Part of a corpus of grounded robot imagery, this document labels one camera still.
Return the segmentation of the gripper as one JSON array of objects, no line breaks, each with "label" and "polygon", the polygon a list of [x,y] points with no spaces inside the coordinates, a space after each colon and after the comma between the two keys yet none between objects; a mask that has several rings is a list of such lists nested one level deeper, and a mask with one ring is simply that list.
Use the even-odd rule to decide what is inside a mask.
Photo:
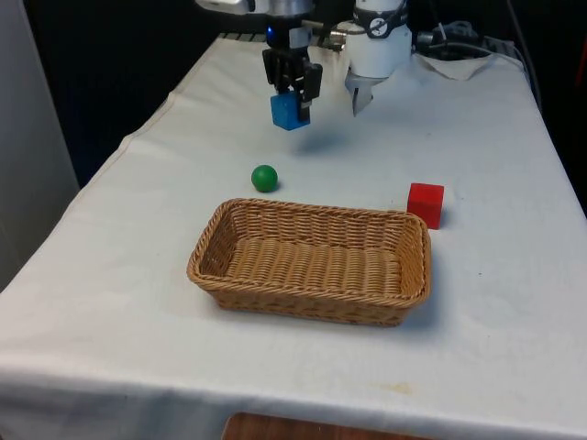
[{"label": "gripper", "polygon": [[[268,84],[277,94],[285,94],[294,88],[297,78],[296,58],[288,50],[307,48],[312,38],[312,29],[303,24],[300,17],[268,17],[266,39],[273,49],[262,52]],[[310,123],[310,106],[320,95],[322,66],[305,60],[302,79],[297,84],[298,120]]]}]

